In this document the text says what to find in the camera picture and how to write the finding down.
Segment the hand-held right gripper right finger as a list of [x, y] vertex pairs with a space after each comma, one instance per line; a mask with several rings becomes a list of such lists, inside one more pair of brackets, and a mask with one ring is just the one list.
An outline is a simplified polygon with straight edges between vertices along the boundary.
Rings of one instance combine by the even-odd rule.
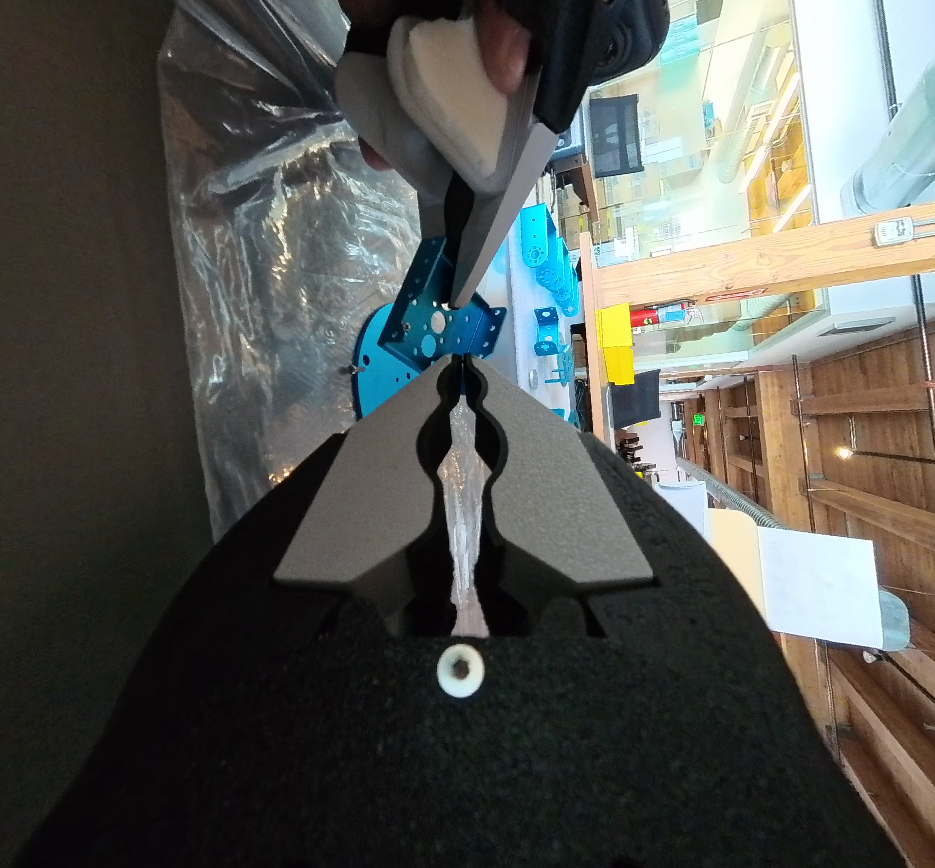
[[556, 600], [655, 584], [578, 430], [481, 360], [471, 407], [489, 469], [473, 580], [490, 632], [531, 632]]

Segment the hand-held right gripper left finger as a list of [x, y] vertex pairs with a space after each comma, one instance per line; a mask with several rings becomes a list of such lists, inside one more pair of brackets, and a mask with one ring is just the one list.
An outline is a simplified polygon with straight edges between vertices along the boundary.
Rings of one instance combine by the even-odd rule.
[[453, 628], [438, 468], [456, 404], [457, 366], [433, 364], [350, 428], [276, 582], [367, 599], [390, 628]]

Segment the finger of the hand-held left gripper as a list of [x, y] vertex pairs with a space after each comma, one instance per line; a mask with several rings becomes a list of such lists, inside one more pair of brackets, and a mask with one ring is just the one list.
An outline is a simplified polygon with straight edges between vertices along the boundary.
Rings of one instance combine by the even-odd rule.
[[531, 126], [501, 193], [456, 192], [446, 202], [444, 255], [452, 262], [446, 304], [466, 304], [484, 277], [526, 199], [555, 150], [557, 136], [543, 123]]

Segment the blue U-shaped metal bracket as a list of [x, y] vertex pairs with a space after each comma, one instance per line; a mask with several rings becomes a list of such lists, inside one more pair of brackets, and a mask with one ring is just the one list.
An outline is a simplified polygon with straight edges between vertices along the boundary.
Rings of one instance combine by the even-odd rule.
[[423, 239], [378, 337], [382, 349], [415, 371], [450, 354], [484, 359], [497, 345], [507, 309], [478, 294], [452, 307], [453, 273], [446, 238]]

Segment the blue round metal plate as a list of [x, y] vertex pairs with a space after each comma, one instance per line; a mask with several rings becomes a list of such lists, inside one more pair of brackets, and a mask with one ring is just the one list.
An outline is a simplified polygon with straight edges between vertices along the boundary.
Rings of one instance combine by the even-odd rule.
[[387, 303], [370, 313], [356, 340], [353, 364], [367, 367], [364, 373], [352, 376], [358, 418], [370, 414], [423, 372], [396, 360], [378, 344], [392, 305]]

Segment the grey desk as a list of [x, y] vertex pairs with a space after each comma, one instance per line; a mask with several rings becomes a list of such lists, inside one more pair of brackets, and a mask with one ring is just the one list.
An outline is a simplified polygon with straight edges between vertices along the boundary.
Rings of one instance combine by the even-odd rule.
[[168, 0], [2, 0], [2, 750], [80, 756], [207, 543], [154, 66]]

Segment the white foam tray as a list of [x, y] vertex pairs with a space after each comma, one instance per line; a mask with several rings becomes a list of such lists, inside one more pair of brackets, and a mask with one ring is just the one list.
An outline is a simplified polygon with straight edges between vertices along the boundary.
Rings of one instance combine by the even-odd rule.
[[[517, 246], [509, 246], [508, 261], [517, 382], [534, 400], [579, 429], [581, 419], [569, 319], [556, 307], [552, 294], [538, 284], [535, 272], [524, 265]], [[534, 310], [547, 306], [555, 306], [558, 311], [563, 344], [559, 355], [539, 358], [533, 349], [537, 334]]]

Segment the black cloth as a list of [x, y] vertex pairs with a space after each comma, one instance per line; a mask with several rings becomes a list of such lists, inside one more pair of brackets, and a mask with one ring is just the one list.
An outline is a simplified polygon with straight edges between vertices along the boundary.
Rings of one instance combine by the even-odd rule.
[[633, 383], [610, 385], [614, 430], [625, 430], [661, 417], [660, 373], [661, 370], [640, 371]]

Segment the black mesh bin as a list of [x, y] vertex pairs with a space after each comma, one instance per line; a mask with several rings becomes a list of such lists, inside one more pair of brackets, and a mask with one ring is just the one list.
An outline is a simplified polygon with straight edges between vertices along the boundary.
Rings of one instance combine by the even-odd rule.
[[637, 94], [591, 99], [589, 119], [589, 161], [595, 179], [644, 171]]

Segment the cream sheet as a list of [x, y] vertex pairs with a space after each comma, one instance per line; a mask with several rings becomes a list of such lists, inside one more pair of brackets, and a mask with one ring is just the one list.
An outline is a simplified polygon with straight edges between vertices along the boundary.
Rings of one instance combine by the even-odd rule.
[[760, 553], [760, 527], [742, 512], [708, 509], [708, 539], [743, 591], [767, 620]]

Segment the yellow bin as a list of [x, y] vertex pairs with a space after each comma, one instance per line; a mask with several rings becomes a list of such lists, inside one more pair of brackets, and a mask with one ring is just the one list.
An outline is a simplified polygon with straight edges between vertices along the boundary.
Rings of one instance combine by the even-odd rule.
[[617, 386], [635, 383], [633, 327], [627, 302], [597, 310], [595, 314], [598, 348], [607, 380]]

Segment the red fire extinguisher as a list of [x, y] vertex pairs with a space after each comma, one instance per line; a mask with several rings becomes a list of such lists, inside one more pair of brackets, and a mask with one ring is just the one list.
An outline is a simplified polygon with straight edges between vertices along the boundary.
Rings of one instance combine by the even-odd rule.
[[665, 304], [653, 304], [639, 309], [631, 309], [630, 324], [633, 329], [648, 326], [686, 323], [697, 309], [695, 301], [675, 301]]

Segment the light wooden beam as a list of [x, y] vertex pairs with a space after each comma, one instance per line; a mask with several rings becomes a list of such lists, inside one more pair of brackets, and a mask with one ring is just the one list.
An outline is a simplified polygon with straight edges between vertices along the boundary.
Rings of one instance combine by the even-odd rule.
[[[899, 216], [912, 217], [915, 238], [874, 246], [874, 225]], [[594, 267], [585, 248], [581, 257], [590, 311], [624, 302], [632, 307], [684, 300], [713, 304], [872, 282], [933, 270], [933, 204], [608, 267]]]

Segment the clear plastic bag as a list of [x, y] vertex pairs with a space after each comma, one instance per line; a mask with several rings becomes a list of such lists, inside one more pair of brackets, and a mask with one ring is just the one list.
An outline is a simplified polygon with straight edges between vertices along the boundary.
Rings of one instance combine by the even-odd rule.
[[173, 0], [168, 205], [214, 540], [355, 420], [356, 338], [420, 234], [338, 112], [337, 0]]

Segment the white square board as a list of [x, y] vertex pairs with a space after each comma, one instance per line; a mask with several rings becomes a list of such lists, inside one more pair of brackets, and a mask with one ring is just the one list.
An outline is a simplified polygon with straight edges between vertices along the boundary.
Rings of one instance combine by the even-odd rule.
[[766, 623], [775, 633], [882, 647], [873, 543], [778, 528], [758, 530]]

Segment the metal air duct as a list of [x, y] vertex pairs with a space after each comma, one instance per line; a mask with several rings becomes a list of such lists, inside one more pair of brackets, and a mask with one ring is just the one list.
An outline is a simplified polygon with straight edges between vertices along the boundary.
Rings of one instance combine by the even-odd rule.
[[893, 117], [868, 160], [844, 184], [846, 218], [913, 204], [934, 181], [934, 65]]

